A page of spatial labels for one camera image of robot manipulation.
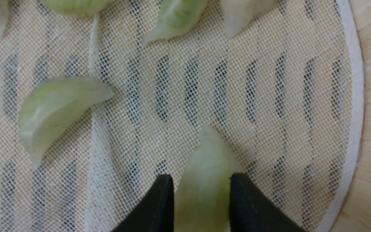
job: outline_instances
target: dumpling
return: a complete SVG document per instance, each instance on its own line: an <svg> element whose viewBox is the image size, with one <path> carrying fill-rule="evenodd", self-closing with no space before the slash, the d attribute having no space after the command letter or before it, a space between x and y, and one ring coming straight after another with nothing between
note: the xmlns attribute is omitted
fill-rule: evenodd
<svg viewBox="0 0 371 232"><path fill-rule="evenodd" d="M184 35L199 21L208 0L163 0L157 25L143 38L143 47L159 39Z"/></svg>
<svg viewBox="0 0 371 232"><path fill-rule="evenodd" d="M274 6L274 0L220 0L227 38L237 35L249 22Z"/></svg>

